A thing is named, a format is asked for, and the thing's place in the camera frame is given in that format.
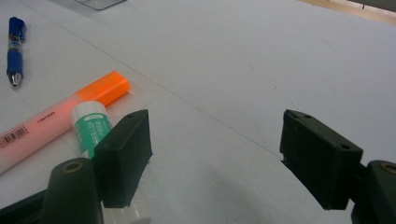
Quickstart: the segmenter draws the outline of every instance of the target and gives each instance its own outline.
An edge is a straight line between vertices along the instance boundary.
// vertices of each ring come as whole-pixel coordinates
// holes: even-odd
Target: screw hole
[[[381,167],[384,168],[386,171],[396,175],[396,166],[389,163],[382,163]]]
[[[65,173],[73,173],[73,172],[81,169],[82,166],[83,166],[82,162],[73,161],[71,163],[66,164],[66,166],[64,166],[63,170]]]
[[[343,149],[350,149],[350,146],[347,146],[347,145],[341,144],[341,148],[343,148]]]

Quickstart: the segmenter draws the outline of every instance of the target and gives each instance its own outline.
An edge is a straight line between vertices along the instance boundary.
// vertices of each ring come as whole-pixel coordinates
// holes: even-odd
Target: blue pen
[[[23,78],[21,46],[25,32],[23,20],[16,17],[9,19],[7,76],[13,87],[19,86]]]

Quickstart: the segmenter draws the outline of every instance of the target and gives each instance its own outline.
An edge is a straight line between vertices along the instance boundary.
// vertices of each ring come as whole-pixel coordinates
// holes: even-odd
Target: barcode
[[[9,133],[4,134],[0,137],[0,147],[6,147],[9,144],[13,143],[16,139],[23,137],[28,132],[26,128],[22,125]]]

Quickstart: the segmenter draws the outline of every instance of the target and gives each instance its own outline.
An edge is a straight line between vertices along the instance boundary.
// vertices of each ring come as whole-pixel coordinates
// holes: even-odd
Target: orange highlighter
[[[0,133],[0,174],[72,127],[70,113],[86,101],[109,105],[130,89],[114,71],[17,126]]]

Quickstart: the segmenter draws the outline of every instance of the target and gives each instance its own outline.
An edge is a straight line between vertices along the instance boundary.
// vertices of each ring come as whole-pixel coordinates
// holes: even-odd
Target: white table
[[[27,23],[25,79],[6,77],[7,22]],[[113,123],[149,111],[140,188],[153,224],[350,223],[323,211],[280,162],[283,112],[310,114],[396,161],[396,27],[295,0],[0,1],[0,132],[117,70]],[[45,189],[78,156],[72,130],[0,175],[0,207]]]

